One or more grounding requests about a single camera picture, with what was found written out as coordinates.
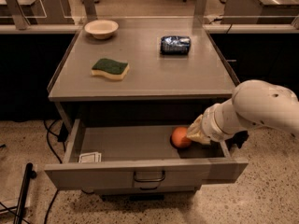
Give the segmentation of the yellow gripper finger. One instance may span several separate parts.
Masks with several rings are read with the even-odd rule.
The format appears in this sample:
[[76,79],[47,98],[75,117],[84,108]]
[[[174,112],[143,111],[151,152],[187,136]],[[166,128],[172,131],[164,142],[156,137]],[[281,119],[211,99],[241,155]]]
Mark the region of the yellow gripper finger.
[[198,116],[196,120],[189,126],[186,132],[186,137],[193,142],[209,145],[210,139],[201,130],[202,117],[202,115]]

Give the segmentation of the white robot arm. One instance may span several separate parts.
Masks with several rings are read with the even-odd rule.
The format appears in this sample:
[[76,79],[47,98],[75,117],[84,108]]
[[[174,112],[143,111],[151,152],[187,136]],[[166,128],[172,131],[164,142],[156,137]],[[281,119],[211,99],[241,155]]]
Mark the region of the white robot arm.
[[261,80],[236,86],[232,97],[207,108],[187,129],[194,142],[209,144],[233,138],[237,133],[270,127],[299,137],[299,100],[288,88]]

